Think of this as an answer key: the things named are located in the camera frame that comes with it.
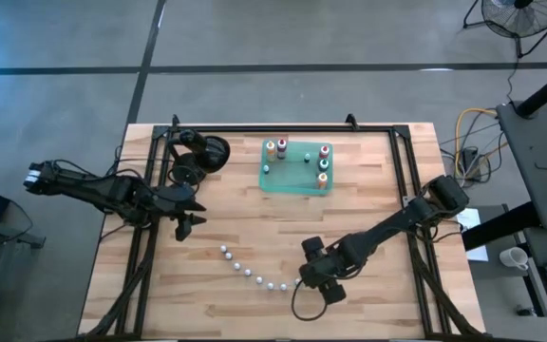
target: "wooden table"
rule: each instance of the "wooden table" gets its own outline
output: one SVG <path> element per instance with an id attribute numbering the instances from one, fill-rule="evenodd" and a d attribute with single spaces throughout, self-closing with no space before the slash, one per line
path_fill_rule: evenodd
<path id="1" fill-rule="evenodd" d="M 432 123 L 411 123 L 414 154 L 422 183 L 444 173 Z M 152 124 L 128 127 L 122 158 L 145 158 Z M 143 338 L 227 339 L 373 339 L 423 337 L 406 236 L 379 247 L 360 276 L 344 281 L 348 297 L 329 306 L 317 321 L 301 322 L 291 313 L 292 291 L 267 291 L 235 271 L 219 251 L 229 247 L 234 262 L 266 282 L 291 285 L 305 262 L 301 241 L 320 236 L 325 245 L 343 235 L 366 230 L 400 209 L 389 137 L 381 133 L 215 133 L 232 146 L 229 162 L 201 184 L 200 213 L 208 222 L 176 242 L 174 221 L 163 219 L 153 265 Z M 329 142 L 334 148 L 334 188 L 325 197 L 264 193 L 258 186 L 261 143 L 266 137 Z M 405 179 L 410 180 L 401 145 Z M 144 161 L 120 169 L 144 170 Z M 121 224 L 108 218 L 104 232 Z M 440 234 L 456 231 L 441 225 Z M 80 333 L 89 331 L 120 293 L 131 229 L 104 240 L 97 252 Z M 469 322 L 483 331 L 478 299 L 459 236 L 436 245 L 443 286 Z M 433 296 L 428 304 L 438 329 Z M 128 316 L 133 322 L 133 305 Z M 297 310 L 317 314 L 319 292 L 300 289 Z"/>

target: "black metal frame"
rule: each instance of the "black metal frame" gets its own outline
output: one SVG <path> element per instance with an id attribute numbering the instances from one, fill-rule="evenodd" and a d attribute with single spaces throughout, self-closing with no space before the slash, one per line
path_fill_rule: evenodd
<path id="1" fill-rule="evenodd" d="M 342 132 L 373 132 L 373 133 L 385 133 L 389 136 L 390 149 L 394 164 L 394 171 L 396 174 L 396 181 L 398 183 L 398 195 L 400 203 L 405 206 L 405 200 L 409 196 L 405 176 L 403 171 L 403 166 L 400 156 L 400 148 L 398 140 L 402 139 L 407 156 L 407 165 L 413 183 L 413 192 L 417 194 L 421 189 L 419 173 L 417 169 L 417 163 L 415 160 L 415 155 L 413 152 L 412 141 L 410 137 L 410 130 L 407 125 L 359 125 L 353 115 L 349 114 L 346 118 L 345 124 L 339 125 L 319 125 L 319 124 L 309 124 L 309 125 L 276 125 L 276 124 L 263 124 L 263 125 L 188 125 L 182 124 L 182 128 L 191 128 L 196 129 L 200 132 L 330 132 L 330 133 L 342 133 Z M 154 126 L 151 144 L 149 147 L 149 154 L 147 157 L 147 164 L 145 167 L 145 179 L 151 181 L 153 177 L 153 169 L 155 165 L 156 154 L 158 151 L 159 143 L 162 138 L 167 136 L 171 126 L 168 125 L 157 125 Z M 165 175 L 170 162 L 170 154 L 168 153 L 167 147 L 164 147 L 162 164 L 160 167 L 160 178 L 158 181 L 159 185 L 165 184 Z M 148 231 L 148 241 L 147 247 L 144 252 L 144 256 L 141 262 L 147 260 L 147 264 L 143 269 L 137 269 L 138 259 L 139 259 L 139 249 L 141 245 L 141 239 L 143 231 Z M 106 332 L 99 334 L 88 334 L 81 335 L 76 337 L 74 340 L 78 341 L 127 341 L 127 340 L 138 340 L 141 339 L 142 325 L 144 323 L 144 315 L 146 310 L 148 291 L 149 291 L 149 281 L 151 276 L 151 268 L 153 265 L 153 255 L 155 254 L 157 234 L 159 231 L 159 220 L 152 222 L 152 224 L 146 228 L 135 228 L 134 235 L 132 237 L 132 242 L 130 246 L 130 253 L 128 256 L 128 264 L 126 268 L 125 280 L 124 280 L 124 293 L 121 296 L 125 296 L 127 300 L 123 303 L 123 309 L 119 312 L 117 316 L 117 325 L 115 327 L 114 334 L 106 335 Z M 423 233 L 426 237 L 430 237 L 429 230 L 424 229 Z M 408 251 L 411 253 L 416 253 L 414 247 L 417 246 L 418 241 L 412 235 L 407 235 L 408 240 Z M 440 283 L 440 271 L 438 269 L 438 263 L 436 260 L 436 254 L 434 252 L 434 247 L 431 244 L 425 245 L 426 259 L 427 264 L 435 276 L 436 280 Z M 141 288 L 138 298 L 137 311 L 135 315 L 135 322 L 132 329 L 132 332 L 126 332 L 126 320 L 127 320 L 127 302 L 129 301 L 130 295 L 135 291 L 137 284 L 133 283 L 133 280 L 136 281 L 137 274 L 140 273 L 141 276 Z M 432 322 L 430 317 L 430 312 L 427 305 L 427 297 L 425 294 L 424 280 L 417 273 L 414 272 L 417 300 L 420 307 L 421 320 L 424 327 L 424 335 L 429 335 L 434 333 L 432 328 Z M 442 305 L 437 300 L 437 309 L 439 318 L 441 321 L 441 328 L 443 334 L 450 334 L 450 325 L 448 320 L 448 315 L 444 311 Z"/>
<path id="2" fill-rule="evenodd" d="M 522 43 L 520 42 L 520 37 L 516 33 L 507 30 L 506 28 L 499 25 L 498 23 L 493 22 L 493 21 L 489 21 L 489 20 L 483 20 L 483 21 L 479 21 L 479 22 L 476 22 L 476 23 L 469 23 L 468 24 L 467 17 L 470 16 L 470 13 L 472 13 L 472 10 L 474 10 L 474 7 L 476 7 L 476 5 L 479 3 L 479 1 L 481 1 L 481 0 L 474 0 L 474 4 L 472 4 L 470 9 L 467 11 L 465 16 L 463 17 L 463 28 L 468 29 L 468 28 L 473 28 L 473 27 L 482 26 L 482 25 L 493 25 L 495 27 L 498 27 L 498 28 L 508 32 L 508 34 L 511 36 L 512 39 L 514 39 L 514 42 L 516 43 L 517 57 L 519 59 L 526 56 L 526 55 L 528 55 L 529 53 L 533 52 L 533 50 L 536 49 L 539 46 L 539 44 L 547 37 L 547 28 L 545 28 L 544 29 L 545 33 L 541 37 L 539 37 L 539 39 L 536 41 L 536 43 L 531 48 L 529 48 L 529 50 L 527 52 L 522 52 Z"/>

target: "electric fan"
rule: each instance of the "electric fan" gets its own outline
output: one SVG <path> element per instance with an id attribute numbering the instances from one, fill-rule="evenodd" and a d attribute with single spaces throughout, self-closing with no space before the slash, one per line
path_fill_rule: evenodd
<path id="1" fill-rule="evenodd" d="M 481 1 L 482 21 L 467 23 L 467 17 Z M 517 56 L 522 58 L 538 47 L 547 36 L 547 0 L 476 0 L 463 18 L 463 28 L 486 25 L 502 37 L 513 38 L 517 44 Z M 525 53 L 520 38 L 546 31 Z"/>

